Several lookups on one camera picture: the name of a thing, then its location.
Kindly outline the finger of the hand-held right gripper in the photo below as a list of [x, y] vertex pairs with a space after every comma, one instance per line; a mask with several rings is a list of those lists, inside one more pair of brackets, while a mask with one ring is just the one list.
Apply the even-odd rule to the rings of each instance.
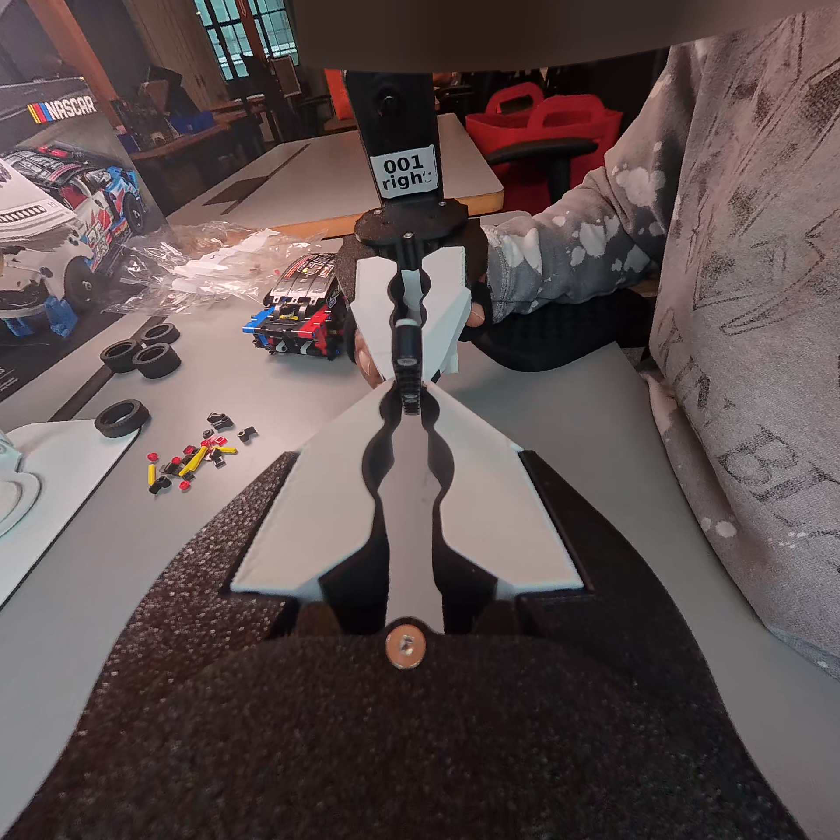
[[424, 384], [435, 375], [458, 371], [458, 342], [471, 310], [466, 284], [465, 247], [442, 247], [426, 255], [422, 276], [429, 281], [422, 303]]
[[396, 262], [383, 257], [359, 259], [355, 264], [354, 298], [350, 309], [361, 334], [371, 368], [385, 382], [393, 379], [392, 315], [389, 287], [398, 276]]

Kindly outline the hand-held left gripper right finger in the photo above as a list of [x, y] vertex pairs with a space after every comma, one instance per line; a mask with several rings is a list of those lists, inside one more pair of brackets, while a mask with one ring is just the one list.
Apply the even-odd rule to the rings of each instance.
[[421, 412], [439, 484], [432, 565], [444, 630], [469, 633], [494, 602], [582, 594], [585, 580], [527, 467], [530, 452], [436, 384], [424, 387]]

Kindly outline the black perforated brick beam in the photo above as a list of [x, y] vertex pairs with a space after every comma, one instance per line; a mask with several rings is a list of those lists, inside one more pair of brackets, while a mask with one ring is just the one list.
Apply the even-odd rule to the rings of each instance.
[[392, 368], [404, 414], [420, 414], [423, 335], [421, 325], [412, 318], [398, 319], [392, 327]]

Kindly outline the grey desk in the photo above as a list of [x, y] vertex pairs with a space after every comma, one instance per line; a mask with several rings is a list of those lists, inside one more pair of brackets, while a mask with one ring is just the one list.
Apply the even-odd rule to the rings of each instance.
[[[181, 547], [272, 461], [368, 392], [345, 358], [258, 352], [242, 301], [173, 317], [182, 366], [117, 375], [77, 414], [139, 399], [151, 420], [2, 607], [2, 833], [51, 770], [135, 607]], [[771, 635], [730, 582], [683, 498], [648, 389], [615, 345], [517, 373], [470, 344], [441, 385], [536, 451], [635, 547], [682, 612], [754, 762], [810, 838], [838, 838], [838, 682]], [[194, 443], [207, 415], [258, 432], [192, 489], [152, 496], [146, 455]]]

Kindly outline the person's right hand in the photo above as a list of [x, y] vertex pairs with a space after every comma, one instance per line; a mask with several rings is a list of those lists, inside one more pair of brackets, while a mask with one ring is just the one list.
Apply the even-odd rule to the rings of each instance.
[[359, 329], [356, 329], [353, 336], [353, 355], [357, 369], [371, 388], [383, 383], [382, 376], [373, 362], [371, 352]]

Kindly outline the orange bag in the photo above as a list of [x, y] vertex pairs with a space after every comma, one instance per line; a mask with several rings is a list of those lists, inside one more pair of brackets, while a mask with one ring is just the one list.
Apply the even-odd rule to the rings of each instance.
[[339, 121], [352, 119], [354, 112], [345, 87], [343, 72], [334, 69], [325, 69], [323, 72], [328, 84], [335, 118]]

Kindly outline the brick race car model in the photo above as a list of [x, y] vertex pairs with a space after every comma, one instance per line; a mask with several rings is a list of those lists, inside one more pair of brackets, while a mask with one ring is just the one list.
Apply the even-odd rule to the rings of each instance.
[[268, 354], [299, 354], [332, 361], [344, 347], [347, 302], [336, 276], [336, 254], [315, 253], [274, 270], [262, 309], [242, 328]]

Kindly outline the grey table with wooden edge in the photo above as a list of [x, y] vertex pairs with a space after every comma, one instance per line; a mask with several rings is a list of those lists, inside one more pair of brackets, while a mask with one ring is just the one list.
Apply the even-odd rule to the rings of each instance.
[[[471, 216], [502, 209], [503, 187], [456, 116], [438, 117], [444, 194]], [[380, 202], [358, 131], [283, 143], [167, 218], [171, 225], [211, 221], [274, 228], [304, 237], [349, 235]]]

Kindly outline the red tote bag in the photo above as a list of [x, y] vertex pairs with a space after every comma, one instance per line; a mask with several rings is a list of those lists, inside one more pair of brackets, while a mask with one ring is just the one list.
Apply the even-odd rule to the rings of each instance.
[[526, 80], [494, 92], [488, 100], [485, 114], [496, 117], [529, 111], [543, 100], [541, 87], [533, 81]]
[[[553, 96], [529, 111], [490, 116], [466, 116], [465, 127], [485, 156], [512, 144], [558, 138], [585, 138], [597, 143], [597, 151], [571, 162], [570, 189], [585, 175], [603, 167], [605, 154], [618, 139], [623, 114], [607, 108], [592, 94]], [[491, 166], [503, 186], [503, 212], [538, 214], [551, 202], [542, 161], [517, 161]]]

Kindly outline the pile of yellow red black parts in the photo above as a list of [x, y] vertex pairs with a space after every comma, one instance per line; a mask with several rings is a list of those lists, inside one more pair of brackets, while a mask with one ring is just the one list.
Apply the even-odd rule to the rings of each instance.
[[165, 492], [186, 494], [203, 471], [224, 468], [228, 461], [245, 451], [258, 432], [253, 425], [240, 425], [227, 413], [206, 416], [200, 437], [169, 456], [151, 450], [146, 455], [146, 489], [152, 496]]

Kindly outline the black office chair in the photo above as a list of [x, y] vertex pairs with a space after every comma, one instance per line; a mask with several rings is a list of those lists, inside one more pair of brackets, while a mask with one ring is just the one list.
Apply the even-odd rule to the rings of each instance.
[[490, 166], [517, 161], [542, 161], [547, 174], [549, 198], [561, 199], [571, 188], [571, 162], [597, 151], [597, 143], [585, 138], [558, 138], [515, 143], [485, 155]]

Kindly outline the heap of clear plastic bags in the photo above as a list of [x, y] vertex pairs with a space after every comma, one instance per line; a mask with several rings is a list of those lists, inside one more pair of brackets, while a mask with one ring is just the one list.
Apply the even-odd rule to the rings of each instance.
[[103, 310], [171, 316], [228, 299], [258, 304], [295, 260], [327, 253], [320, 234], [300, 238], [217, 220], [163, 226], [123, 245]]

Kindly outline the wooden side table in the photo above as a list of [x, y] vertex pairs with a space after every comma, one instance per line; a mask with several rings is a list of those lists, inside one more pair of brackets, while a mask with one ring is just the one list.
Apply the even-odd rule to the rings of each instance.
[[266, 152], [266, 142], [262, 130], [262, 119], [267, 116], [264, 95], [242, 100], [222, 102], [206, 112], [184, 118], [187, 128], [199, 128], [199, 131], [180, 133], [168, 143], [157, 145], [150, 150], [140, 150], [132, 135], [119, 134], [123, 148], [133, 161], [162, 159], [175, 152], [191, 148], [201, 141], [217, 137], [229, 140], [240, 149], [247, 162], [252, 162]]

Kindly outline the white base booklet stand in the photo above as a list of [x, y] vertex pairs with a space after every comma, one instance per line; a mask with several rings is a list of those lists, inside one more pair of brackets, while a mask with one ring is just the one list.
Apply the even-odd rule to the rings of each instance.
[[2, 604], [138, 434], [104, 437], [91, 419], [33, 423], [1, 434]]

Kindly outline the race car set box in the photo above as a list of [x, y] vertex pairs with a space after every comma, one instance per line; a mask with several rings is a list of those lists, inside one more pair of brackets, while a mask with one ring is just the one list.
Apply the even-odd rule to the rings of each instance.
[[82, 78], [2, 85], [2, 401], [116, 321], [129, 244], [164, 222]]

